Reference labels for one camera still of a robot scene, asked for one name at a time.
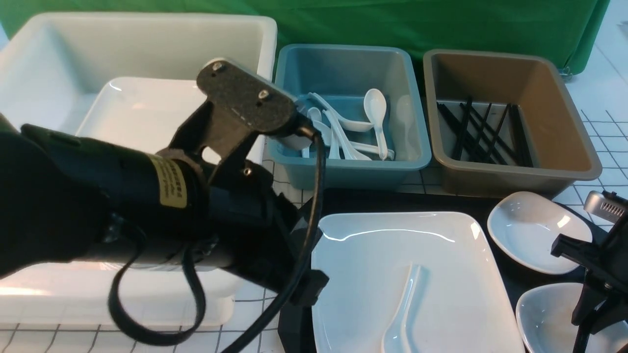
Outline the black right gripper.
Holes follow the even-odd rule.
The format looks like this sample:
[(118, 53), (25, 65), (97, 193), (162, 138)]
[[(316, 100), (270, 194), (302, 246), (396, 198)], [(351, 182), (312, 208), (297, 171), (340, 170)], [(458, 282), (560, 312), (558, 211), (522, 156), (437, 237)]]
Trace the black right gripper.
[(571, 323), (578, 327), (573, 352), (586, 351), (590, 335), (628, 319), (628, 220), (623, 215), (600, 243), (560, 234), (551, 255), (585, 268)]

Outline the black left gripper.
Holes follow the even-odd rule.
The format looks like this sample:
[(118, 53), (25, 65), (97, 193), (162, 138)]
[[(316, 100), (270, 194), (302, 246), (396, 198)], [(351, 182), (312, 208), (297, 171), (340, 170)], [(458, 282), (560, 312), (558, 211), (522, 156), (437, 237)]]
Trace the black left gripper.
[(313, 306), (328, 276), (312, 270), (309, 256), (320, 237), (300, 210), (273, 188), (273, 174), (245, 167), (211, 182), (195, 261), (268, 290), (289, 290), (294, 306)]

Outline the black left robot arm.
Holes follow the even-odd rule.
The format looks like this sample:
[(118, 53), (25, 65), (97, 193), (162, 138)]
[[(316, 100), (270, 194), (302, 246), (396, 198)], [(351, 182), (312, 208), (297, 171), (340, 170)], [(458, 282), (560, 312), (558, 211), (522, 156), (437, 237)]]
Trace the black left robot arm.
[(34, 125), (1, 132), (1, 277), (41, 263), (202, 266), (312, 306), (329, 277), (310, 267), (315, 193), (303, 239), (296, 206), (245, 158), (262, 133), (204, 106), (147, 154)]

